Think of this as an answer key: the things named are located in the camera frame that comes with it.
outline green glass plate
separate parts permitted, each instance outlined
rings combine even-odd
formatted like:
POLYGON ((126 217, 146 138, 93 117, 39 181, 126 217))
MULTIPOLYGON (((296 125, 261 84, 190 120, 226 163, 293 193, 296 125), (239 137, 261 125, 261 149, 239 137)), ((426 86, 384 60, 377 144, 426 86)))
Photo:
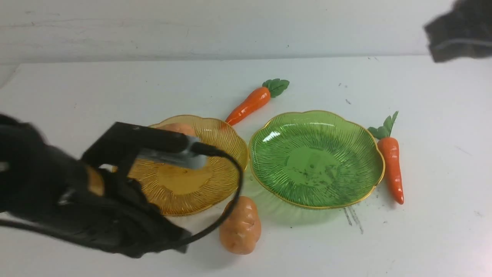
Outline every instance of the green glass plate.
POLYGON ((253 175, 277 197, 303 208, 340 208, 369 196, 384 159, 364 127, 327 111, 272 118, 249 142, 253 175))

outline toy carrot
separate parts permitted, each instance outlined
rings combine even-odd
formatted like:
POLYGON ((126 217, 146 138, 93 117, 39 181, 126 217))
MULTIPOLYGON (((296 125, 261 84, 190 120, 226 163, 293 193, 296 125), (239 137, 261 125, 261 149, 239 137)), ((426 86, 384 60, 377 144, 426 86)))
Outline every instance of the toy carrot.
POLYGON ((383 153, 384 161, 386 162, 386 181, 388 189, 393 198, 398 204, 403 204, 403 186, 401 184, 400 172, 400 146, 398 141, 392 137, 391 130, 398 116, 398 111, 393 114, 393 117, 388 116, 384 121, 383 126, 379 128, 369 127, 371 134, 379 140, 377 147, 383 153))
POLYGON ((229 114, 225 122, 234 125, 263 107, 270 98, 279 96, 287 87, 289 81, 273 79, 263 83, 261 88, 255 89, 234 111, 229 114))

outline amber glass plate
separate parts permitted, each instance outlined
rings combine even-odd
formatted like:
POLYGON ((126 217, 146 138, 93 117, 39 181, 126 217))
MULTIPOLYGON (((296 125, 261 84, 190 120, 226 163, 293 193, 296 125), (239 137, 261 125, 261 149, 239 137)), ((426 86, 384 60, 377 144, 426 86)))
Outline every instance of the amber glass plate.
POLYGON ((357 203, 384 175, 383 157, 369 131, 327 111, 278 115, 249 146, 251 171, 260 184, 303 208, 357 203))
MULTIPOLYGON (((247 145, 229 124, 214 118, 178 115, 150 127, 171 123, 192 126, 202 142, 226 151, 246 169, 247 145)), ((226 199, 236 190, 239 174, 228 160, 212 157, 199 170, 137 159, 128 176, 142 184, 149 201, 158 205, 163 215, 180 216, 203 211, 226 199)))

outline potato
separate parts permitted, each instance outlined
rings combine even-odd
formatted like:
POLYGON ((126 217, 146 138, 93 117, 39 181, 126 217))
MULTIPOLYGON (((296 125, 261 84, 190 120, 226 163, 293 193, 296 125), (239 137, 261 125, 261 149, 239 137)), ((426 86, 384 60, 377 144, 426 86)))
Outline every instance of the potato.
POLYGON ((193 129, 193 127, 191 127, 188 124, 184 124, 184 123, 166 124, 162 127, 159 127, 158 129, 177 132, 177 133, 181 133, 181 134, 184 134, 187 136, 196 137, 196 133, 195 133, 195 130, 193 129))
POLYGON ((227 251, 246 255, 253 252, 260 235, 261 222, 256 204, 246 196, 239 197, 232 214, 219 227, 220 242, 227 251))

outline white wall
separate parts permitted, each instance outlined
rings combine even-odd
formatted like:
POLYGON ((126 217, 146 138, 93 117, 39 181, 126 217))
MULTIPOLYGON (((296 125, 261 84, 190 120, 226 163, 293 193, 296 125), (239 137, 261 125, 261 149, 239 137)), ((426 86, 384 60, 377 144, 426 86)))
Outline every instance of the white wall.
POLYGON ((426 54, 452 0, 2 0, 0 63, 426 54))

